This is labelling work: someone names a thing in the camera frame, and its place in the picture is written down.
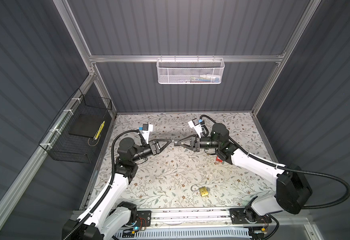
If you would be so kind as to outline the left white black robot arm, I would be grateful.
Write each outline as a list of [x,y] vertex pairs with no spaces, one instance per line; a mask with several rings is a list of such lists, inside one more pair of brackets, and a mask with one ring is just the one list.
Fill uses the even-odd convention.
[[121,202],[113,209],[116,201],[132,182],[138,170],[140,159],[160,154],[170,139],[151,140],[137,145],[132,138],[123,138],[118,147],[118,158],[114,161],[112,174],[95,201],[76,220],[68,220],[62,229],[63,240],[111,240],[125,225],[131,226],[137,220],[137,206]]

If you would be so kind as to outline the small black padlock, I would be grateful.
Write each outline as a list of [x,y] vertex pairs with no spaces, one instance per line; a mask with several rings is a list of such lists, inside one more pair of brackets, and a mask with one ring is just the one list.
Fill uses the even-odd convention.
[[173,147],[178,147],[179,144],[178,144],[178,140],[172,140],[171,143],[169,144],[170,146],[173,146]]

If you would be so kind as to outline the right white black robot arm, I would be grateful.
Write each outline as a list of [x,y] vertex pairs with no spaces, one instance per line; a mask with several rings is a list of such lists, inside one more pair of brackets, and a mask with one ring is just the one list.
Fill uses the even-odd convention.
[[191,135],[174,142],[174,146],[183,147],[194,152],[201,149],[215,149],[217,157],[231,165],[244,168],[262,177],[276,187],[276,190],[261,197],[254,197],[245,206],[244,216],[249,223],[256,223],[263,216],[281,211],[297,215],[303,208],[312,189],[300,167],[285,165],[258,159],[230,139],[230,132],[224,124],[213,124],[211,134]]

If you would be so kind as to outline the brass padlock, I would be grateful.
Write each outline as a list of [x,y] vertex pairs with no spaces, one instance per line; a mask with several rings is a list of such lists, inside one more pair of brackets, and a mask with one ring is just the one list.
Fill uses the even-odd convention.
[[210,189],[208,187],[199,187],[198,185],[192,185],[191,191],[199,193],[201,197],[206,197],[209,195]]

